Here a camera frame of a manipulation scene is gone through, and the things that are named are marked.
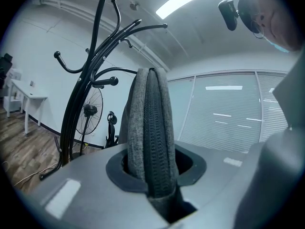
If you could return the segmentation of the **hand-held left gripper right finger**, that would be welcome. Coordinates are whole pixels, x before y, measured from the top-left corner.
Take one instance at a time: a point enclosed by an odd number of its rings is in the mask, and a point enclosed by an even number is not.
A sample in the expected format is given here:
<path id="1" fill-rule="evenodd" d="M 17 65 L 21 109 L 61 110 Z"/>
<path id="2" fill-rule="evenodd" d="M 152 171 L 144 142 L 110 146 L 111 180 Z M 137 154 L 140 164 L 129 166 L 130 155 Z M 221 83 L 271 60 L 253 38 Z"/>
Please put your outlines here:
<path id="1" fill-rule="evenodd" d="M 243 167 L 245 153 L 223 151 L 177 141 L 182 147 L 202 157 L 204 174 L 193 185 L 181 187 L 184 200 L 197 210 L 175 224 L 179 229 L 231 229 L 238 204 L 245 191 L 244 182 L 234 183 Z"/>

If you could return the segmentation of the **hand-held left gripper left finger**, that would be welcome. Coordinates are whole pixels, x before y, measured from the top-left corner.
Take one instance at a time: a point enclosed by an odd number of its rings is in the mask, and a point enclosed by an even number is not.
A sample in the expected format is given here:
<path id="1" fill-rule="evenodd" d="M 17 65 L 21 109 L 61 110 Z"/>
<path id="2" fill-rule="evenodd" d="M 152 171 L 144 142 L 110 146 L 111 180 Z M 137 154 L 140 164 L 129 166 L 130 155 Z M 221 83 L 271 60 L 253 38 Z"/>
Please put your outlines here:
<path id="1" fill-rule="evenodd" d="M 30 198 L 44 215 L 81 229 L 165 229 L 147 185 L 124 171 L 125 144 L 83 155 L 42 181 Z"/>

